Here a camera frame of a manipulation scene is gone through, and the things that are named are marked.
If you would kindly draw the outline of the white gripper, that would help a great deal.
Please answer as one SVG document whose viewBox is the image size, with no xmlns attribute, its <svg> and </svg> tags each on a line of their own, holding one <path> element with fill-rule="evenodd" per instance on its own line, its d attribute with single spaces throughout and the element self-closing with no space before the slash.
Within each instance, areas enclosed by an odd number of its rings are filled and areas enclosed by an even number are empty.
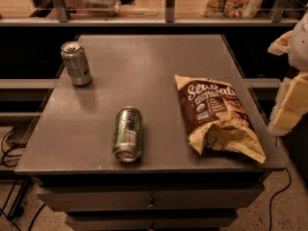
<svg viewBox="0 0 308 231">
<path fill-rule="evenodd" d="M 276 56 L 289 54 L 292 33 L 293 31 L 288 31 L 276 39 L 269 46 L 268 52 Z M 274 108 L 269 117 L 268 131 L 277 137 L 290 133 L 300 121 L 301 116 L 308 113 L 307 72 L 301 72 L 291 81 L 282 107 L 288 111 Z"/>
</svg>

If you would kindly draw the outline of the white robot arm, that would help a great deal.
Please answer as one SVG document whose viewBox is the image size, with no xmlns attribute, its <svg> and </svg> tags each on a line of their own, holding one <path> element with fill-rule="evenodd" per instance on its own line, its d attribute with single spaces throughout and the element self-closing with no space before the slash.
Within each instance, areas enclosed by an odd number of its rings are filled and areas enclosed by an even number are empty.
<svg viewBox="0 0 308 231">
<path fill-rule="evenodd" d="M 308 14 L 292 31 L 273 42 L 268 52 L 277 56 L 287 54 L 289 65 L 299 71 L 296 77 L 285 77 L 281 82 L 269 117 L 269 132 L 282 137 L 308 113 Z"/>
</svg>

